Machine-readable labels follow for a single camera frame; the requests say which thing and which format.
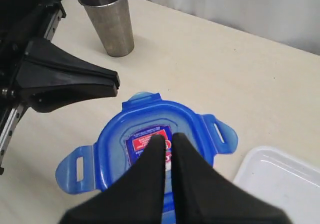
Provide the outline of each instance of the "label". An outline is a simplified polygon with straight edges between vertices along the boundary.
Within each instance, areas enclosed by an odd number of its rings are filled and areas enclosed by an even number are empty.
[[[126,141],[125,145],[127,148],[130,164],[133,165],[153,135],[162,135],[165,139],[165,171],[171,170],[171,139],[172,132],[168,125],[157,125],[150,126],[145,129],[139,130],[133,133]]]

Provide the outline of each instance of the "metal cup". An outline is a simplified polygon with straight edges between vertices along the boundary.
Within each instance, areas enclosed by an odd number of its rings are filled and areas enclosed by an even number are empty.
[[[84,6],[106,53],[128,55],[135,47],[128,0],[78,0]]]

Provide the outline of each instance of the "table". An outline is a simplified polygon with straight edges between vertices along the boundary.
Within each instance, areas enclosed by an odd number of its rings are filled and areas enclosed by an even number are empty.
[[[56,167],[76,147],[92,145],[121,103],[140,91],[160,92],[163,99],[214,114],[234,128],[236,152],[217,156],[214,166],[229,180],[246,153],[261,145],[320,167],[320,56],[146,0],[129,0],[135,49],[112,58],[77,0],[63,5],[67,18],[53,43],[116,70],[119,93],[48,114],[28,110],[3,161],[2,222],[56,223],[67,208],[96,194],[63,193]]]

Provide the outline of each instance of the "blue plastic lid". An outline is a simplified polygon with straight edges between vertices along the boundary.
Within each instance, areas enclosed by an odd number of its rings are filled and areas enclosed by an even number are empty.
[[[175,223],[171,187],[171,139],[184,133],[210,164],[216,154],[231,154],[238,144],[236,132],[211,114],[199,115],[159,93],[140,92],[122,103],[94,145],[80,146],[57,167],[55,177],[69,194],[104,191],[135,163],[152,135],[166,139],[166,181],[162,223]],[[77,181],[77,159],[83,158],[83,179]]]

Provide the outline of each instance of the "white tray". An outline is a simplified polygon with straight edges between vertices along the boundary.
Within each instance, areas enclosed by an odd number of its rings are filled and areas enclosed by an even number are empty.
[[[282,208],[294,224],[320,224],[320,170],[283,151],[252,149],[233,182]]]

